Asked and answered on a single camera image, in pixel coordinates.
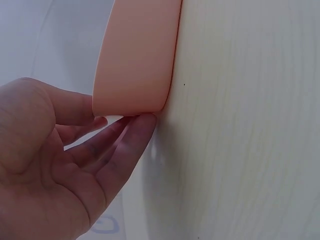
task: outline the orange plastic cover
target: orange plastic cover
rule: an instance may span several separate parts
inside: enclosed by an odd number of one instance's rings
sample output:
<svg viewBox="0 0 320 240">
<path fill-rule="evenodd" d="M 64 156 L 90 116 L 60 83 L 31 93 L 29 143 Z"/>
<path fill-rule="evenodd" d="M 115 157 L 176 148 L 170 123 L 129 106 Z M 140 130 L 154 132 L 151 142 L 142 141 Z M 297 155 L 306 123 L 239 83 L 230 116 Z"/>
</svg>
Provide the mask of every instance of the orange plastic cover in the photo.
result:
<svg viewBox="0 0 320 240">
<path fill-rule="evenodd" d="M 171 85 L 182 0 L 115 0 L 95 73 L 95 116 L 160 111 Z"/>
</svg>

